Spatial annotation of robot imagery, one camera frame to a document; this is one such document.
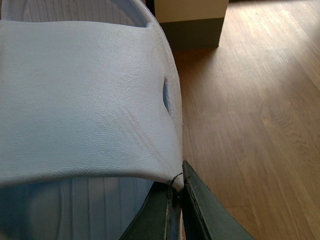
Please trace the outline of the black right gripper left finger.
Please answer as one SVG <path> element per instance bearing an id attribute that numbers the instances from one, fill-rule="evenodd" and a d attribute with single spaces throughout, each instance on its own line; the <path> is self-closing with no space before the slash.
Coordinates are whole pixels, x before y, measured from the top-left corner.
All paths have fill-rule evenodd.
<path id="1" fill-rule="evenodd" d="M 154 182 L 142 207 L 124 231 L 121 240 L 179 240 L 181 238 L 181 198 L 173 187 L 178 174 L 168 184 Z"/>

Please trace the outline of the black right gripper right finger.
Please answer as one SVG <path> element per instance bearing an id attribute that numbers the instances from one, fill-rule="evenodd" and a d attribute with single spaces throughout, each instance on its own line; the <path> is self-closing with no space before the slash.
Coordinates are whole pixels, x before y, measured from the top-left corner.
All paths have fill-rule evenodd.
<path id="1" fill-rule="evenodd" d="M 187 240 L 252 240 L 184 160 L 182 218 Z"/>

